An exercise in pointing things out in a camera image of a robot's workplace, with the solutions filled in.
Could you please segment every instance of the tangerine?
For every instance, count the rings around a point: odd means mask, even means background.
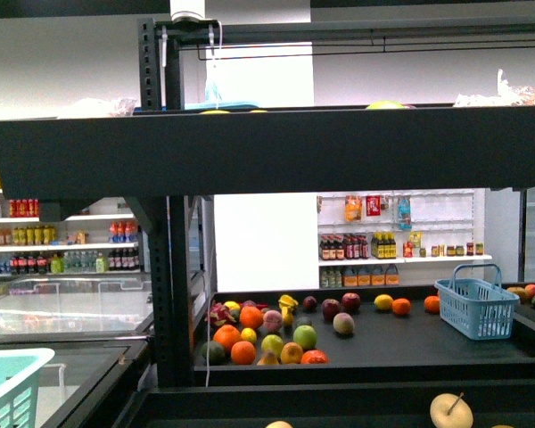
[[[240,311],[240,324],[245,328],[258,330],[264,324],[264,314],[254,306],[246,306]]]
[[[256,359],[256,347],[247,341],[234,344],[230,357],[238,366],[248,366]]]
[[[408,299],[396,299],[392,303],[392,312],[399,316],[408,315],[410,313],[411,306],[410,300]]]
[[[322,350],[308,350],[301,357],[302,364],[327,364],[329,359]]]
[[[424,299],[424,309],[431,314],[440,314],[440,297],[428,296]]]
[[[242,336],[233,325],[225,324],[214,333],[212,339],[222,345],[226,354],[229,354],[232,347],[242,339]]]

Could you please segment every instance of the lemon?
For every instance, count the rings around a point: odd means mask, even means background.
[[[391,310],[393,298],[388,294],[381,294],[374,299],[374,305],[379,310]]]
[[[243,341],[247,341],[251,344],[254,344],[256,340],[258,340],[258,335],[252,328],[244,328],[240,335],[242,336]]]
[[[228,114],[229,111],[226,111],[226,110],[206,110],[206,111],[201,111],[200,114]]]
[[[225,301],[224,306],[226,306],[229,310],[232,309],[239,309],[240,305],[238,305],[235,301]]]

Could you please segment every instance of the shopping basket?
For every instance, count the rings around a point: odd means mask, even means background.
[[[495,268],[490,284],[481,279],[456,278],[463,268]],[[511,336],[519,296],[501,288],[501,269],[492,263],[459,265],[450,279],[436,281],[440,316],[470,339],[507,339]]]
[[[39,370],[54,351],[0,350],[0,428],[34,428]]]

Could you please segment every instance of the black metal shelf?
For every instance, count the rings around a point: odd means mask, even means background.
[[[532,187],[535,106],[0,121],[0,171],[40,200]]]

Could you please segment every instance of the black display counter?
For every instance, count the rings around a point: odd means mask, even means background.
[[[383,383],[413,381],[452,381],[466,379],[535,378],[535,325],[515,315],[509,339],[474,341],[468,339],[439,315],[426,313],[424,298],[436,294],[433,286],[375,286],[289,292],[300,304],[308,295],[316,297],[315,312],[302,306],[294,320],[308,317],[317,332],[317,349],[329,363],[322,366],[285,365],[257,366],[261,341],[268,334],[262,326],[256,341],[256,360],[251,366],[236,366],[230,358],[210,367],[210,386],[273,385],[304,383]],[[355,333],[341,337],[333,324],[323,319],[321,302],[334,298],[341,301],[346,292],[361,296],[362,305],[353,314]],[[411,300],[408,316],[398,317],[375,308],[375,296],[387,293],[394,299]],[[283,292],[216,293],[215,301],[234,300],[268,304],[277,309]],[[284,343],[293,342],[292,327],[278,333]],[[200,353],[207,333],[201,320],[196,329],[194,378],[206,382],[206,361]]]
[[[428,427],[430,404],[445,392],[465,394],[474,428],[535,428],[535,379],[153,390],[137,394],[114,427]]]

